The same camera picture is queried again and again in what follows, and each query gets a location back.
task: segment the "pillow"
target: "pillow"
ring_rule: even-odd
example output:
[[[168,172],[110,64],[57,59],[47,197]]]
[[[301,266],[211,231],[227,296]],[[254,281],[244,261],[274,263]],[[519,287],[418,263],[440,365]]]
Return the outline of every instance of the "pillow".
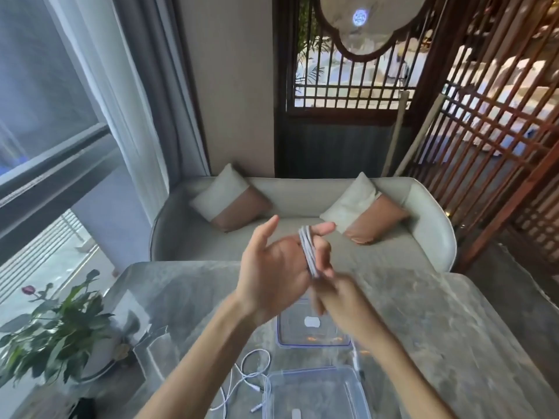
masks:
[[[190,205],[223,232],[242,228],[272,208],[270,201],[245,181],[231,163]]]
[[[357,244],[379,239],[409,213],[377,190],[363,172],[332,206],[320,215]]]

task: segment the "gray sofa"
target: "gray sofa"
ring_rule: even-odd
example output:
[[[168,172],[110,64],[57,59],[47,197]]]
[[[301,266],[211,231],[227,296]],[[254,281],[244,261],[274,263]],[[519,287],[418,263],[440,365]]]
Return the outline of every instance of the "gray sofa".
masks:
[[[240,230],[224,233],[192,210],[188,201],[206,189],[213,177],[185,181],[170,195],[159,212],[150,241],[150,258],[165,260],[240,260],[257,219]],[[249,178],[274,205],[267,213],[281,220],[272,237],[297,232],[302,225],[322,222],[319,214],[329,208],[353,179]],[[373,183],[411,213],[384,237],[359,246],[339,232],[326,239],[332,244],[332,264],[340,270],[360,267],[405,267],[448,272],[456,258],[456,238],[446,214],[425,187],[410,177],[383,177]]]

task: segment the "container lid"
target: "container lid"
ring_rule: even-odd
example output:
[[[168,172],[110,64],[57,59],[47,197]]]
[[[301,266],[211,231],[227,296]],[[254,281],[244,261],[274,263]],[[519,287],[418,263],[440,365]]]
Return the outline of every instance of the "container lid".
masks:
[[[263,419],[371,419],[365,393],[349,366],[272,372]]]
[[[277,343],[282,347],[348,346],[349,336],[329,315],[317,316],[310,300],[301,298],[277,317]]]

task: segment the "left hand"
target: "left hand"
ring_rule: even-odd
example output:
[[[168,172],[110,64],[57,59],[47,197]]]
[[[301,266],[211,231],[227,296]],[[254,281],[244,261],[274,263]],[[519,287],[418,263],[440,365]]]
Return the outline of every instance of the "left hand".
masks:
[[[255,326],[265,324],[295,303],[307,291],[312,279],[298,235],[267,246],[279,221],[279,216],[275,215],[257,226],[241,259],[235,297]],[[330,258],[330,243],[321,236],[335,228],[334,222],[311,226],[317,258]],[[321,306],[315,305],[315,308],[323,310]]]

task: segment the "flower pot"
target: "flower pot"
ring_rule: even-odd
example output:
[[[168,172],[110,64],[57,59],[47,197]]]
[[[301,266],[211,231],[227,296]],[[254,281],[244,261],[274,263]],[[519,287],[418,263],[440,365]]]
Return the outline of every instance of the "flower pot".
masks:
[[[99,378],[115,364],[113,353],[115,347],[122,342],[122,335],[119,330],[114,328],[108,328],[106,333],[111,337],[99,340],[93,345],[89,360],[83,368],[80,383]]]

